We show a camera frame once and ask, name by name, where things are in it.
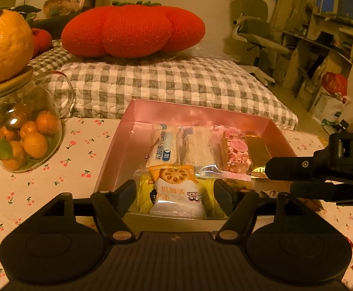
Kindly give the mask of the brown biscuit pack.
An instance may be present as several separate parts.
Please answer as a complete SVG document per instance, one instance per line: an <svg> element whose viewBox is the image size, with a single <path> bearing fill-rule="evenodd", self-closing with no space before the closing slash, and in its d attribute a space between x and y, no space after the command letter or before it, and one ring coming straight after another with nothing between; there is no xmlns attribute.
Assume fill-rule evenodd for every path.
<svg viewBox="0 0 353 291"><path fill-rule="evenodd" d="M248 192L255 190L254 181L244 181L240 179L224 179L224 181L233 189L241 192Z"/></svg>

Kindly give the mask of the yellow snack pack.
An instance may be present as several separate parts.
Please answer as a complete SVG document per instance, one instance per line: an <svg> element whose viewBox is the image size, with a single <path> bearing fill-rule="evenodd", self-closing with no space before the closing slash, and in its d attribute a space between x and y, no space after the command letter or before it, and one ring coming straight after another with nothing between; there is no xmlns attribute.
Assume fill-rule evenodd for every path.
<svg viewBox="0 0 353 291"><path fill-rule="evenodd" d="M214 197L214 179L193 176L190 166L153 167L134 174L132 213L179 219L224 219Z"/></svg>

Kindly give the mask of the gold snack bar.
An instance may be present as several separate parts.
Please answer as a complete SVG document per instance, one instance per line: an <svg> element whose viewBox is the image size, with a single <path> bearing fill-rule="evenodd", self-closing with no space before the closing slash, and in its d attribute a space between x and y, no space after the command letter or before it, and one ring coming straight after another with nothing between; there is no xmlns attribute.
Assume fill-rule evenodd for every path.
<svg viewBox="0 0 353 291"><path fill-rule="evenodd" d="M245 141L251 159L251 176L254 178L267 179L266 164L272 158L262 137L256 135L246 135Z"/></svg>

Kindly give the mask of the silver grey snack pack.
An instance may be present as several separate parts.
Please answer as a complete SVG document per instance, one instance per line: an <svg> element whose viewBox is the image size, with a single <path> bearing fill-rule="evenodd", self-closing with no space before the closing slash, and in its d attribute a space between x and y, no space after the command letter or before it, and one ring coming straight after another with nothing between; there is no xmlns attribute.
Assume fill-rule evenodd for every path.
<svg viewBox="0 0 353 291"><path fill-rule="evenodd" d="M223 172L215 165L204 166L197 169L196 177L201 179L220 179L223 177Z"/></svg>

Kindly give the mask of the pink nougat snack pack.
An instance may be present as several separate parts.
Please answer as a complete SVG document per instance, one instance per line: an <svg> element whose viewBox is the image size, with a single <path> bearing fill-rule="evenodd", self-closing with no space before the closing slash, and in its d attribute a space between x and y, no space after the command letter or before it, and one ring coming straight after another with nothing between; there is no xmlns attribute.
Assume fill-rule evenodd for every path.
<svg viewBox="0 0 353 291"><path fill-rule="evenodd" d="M245 132L225 125L212 130L213 146L218 154L221 171L233 179L250 181L252 160L245 139Z"/></svg>

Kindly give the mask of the white lotus chip pack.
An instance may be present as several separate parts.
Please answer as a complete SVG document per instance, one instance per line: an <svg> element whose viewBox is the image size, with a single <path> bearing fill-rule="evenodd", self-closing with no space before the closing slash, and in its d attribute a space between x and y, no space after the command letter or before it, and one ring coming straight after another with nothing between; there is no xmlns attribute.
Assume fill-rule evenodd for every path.
<svg viewBox="0 0 353 291"><path fill-rule="evenodd" d="M206 218L193 166L151 166L149 172L156 191L151 214L182 219Z"/></svg>

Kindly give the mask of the clear white bread pack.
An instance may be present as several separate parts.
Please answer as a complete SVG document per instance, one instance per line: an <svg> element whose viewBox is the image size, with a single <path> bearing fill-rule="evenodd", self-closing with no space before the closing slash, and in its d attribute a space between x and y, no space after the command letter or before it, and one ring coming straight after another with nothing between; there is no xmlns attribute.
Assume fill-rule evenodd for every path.
<svg viewBox="0 0 353 291"><path fill-rule="evenodd" d="M219 165L214 148L214 126L185 126L182 128L181 160L183 165L202 168Z"/></svg>

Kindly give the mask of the blue white bread pack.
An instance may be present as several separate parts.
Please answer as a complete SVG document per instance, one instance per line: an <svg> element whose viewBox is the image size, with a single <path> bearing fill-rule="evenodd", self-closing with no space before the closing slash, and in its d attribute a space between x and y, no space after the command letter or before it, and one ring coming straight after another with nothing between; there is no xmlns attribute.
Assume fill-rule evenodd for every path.
<svg viewBox="0 0 353 291"><path fill-rule="evenodd" d="M178 163L179 127L166 123L154 123L151 132L151 148L146 168Z"/></svg>

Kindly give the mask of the red white shopping bag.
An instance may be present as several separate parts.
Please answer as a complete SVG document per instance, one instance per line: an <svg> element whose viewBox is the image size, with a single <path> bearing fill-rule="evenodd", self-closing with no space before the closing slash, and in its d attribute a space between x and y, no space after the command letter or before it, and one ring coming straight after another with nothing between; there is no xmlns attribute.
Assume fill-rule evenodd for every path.
<svg viewBox="0 0 353 291"><path fill-rule="evenodd" d="M347 93L346 77L333 72L323 73L320 88L310 108L312 118L320 125L333 125L351 103Z"/></svg>

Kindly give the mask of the pink silver shallow box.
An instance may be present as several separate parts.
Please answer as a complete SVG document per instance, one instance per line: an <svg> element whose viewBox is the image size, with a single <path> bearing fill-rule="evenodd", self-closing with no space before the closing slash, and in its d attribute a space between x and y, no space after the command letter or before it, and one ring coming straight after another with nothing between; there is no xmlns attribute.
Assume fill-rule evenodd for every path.
<svg viewBox="0 0 353 291"><path fill-rule="evenodd" d="M293 151L265 117L214 108L132 101L114 134L97 191L136 183L126 219L154 231L223 220L214 181L241 192L272 195L289 183L272 181L266 163Z"/></svg>

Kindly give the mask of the wooden desk shelf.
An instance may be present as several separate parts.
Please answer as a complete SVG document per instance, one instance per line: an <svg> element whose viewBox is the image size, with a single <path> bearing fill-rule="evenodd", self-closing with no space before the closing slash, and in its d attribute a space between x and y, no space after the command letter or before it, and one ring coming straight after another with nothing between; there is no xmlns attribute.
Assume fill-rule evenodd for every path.
<svg viewBox="0 0 353 291"><path fill-rule="evenodd" d="M349 76L353 65L353 18L332 13L311 13L303 32L281 31L289 54L278 55L273 77L293 92L298 103L310 110L322 81L332 72Z"/></svg>

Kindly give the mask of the glass jar with kumquats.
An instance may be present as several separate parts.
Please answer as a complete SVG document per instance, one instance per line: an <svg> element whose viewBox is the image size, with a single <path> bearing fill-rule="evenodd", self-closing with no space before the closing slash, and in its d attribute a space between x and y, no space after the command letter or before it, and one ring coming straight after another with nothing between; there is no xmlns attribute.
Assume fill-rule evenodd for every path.
<svg viewBox="0 0 353 291"><path fill-rule="evenodd" d="M0 165L5 170L30 171L52 157L74 94L63 72L35 76L31 66L0 83Z"/></svg>

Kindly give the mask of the grey checkered quilt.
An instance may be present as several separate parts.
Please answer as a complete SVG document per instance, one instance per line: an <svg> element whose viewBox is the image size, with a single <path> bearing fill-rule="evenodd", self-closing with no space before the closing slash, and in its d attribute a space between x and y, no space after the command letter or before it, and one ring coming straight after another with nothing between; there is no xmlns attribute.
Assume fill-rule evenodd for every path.
<svg viewBox="0 0 353 291"><path fill-rule="evenodd" d="M298 124L298 117L270 90L230 60L187 55L78 58L57 40L30 65L34 77L56 70L69 78L76 117L120 119L132 99L143 99L262 116L282 129Z"/></svg>

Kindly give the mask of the red tomato plush cushion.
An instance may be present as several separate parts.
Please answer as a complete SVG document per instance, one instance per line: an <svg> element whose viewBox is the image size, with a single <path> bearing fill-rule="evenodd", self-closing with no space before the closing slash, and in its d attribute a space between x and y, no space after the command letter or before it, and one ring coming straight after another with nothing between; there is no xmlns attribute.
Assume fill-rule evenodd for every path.
<svg viewBox="0 0 353 291"><path fill-rule="evenodd" d="M140 58L174 53L205 36L198 15L179 7L125 4L92 8L71 19L61 34L63 47L78 57Z"/></svg>

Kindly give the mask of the large orange citrus fruit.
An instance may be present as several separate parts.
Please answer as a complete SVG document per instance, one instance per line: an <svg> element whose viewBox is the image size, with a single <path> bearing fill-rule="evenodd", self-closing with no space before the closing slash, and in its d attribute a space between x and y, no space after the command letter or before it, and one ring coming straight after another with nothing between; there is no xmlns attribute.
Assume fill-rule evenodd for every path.
<svg viewBox="0 0 353 291"><path fill-rule="evenodd" d="M0 11L0 83L20 73L34 51L27 21L15 11Z"/></svg>

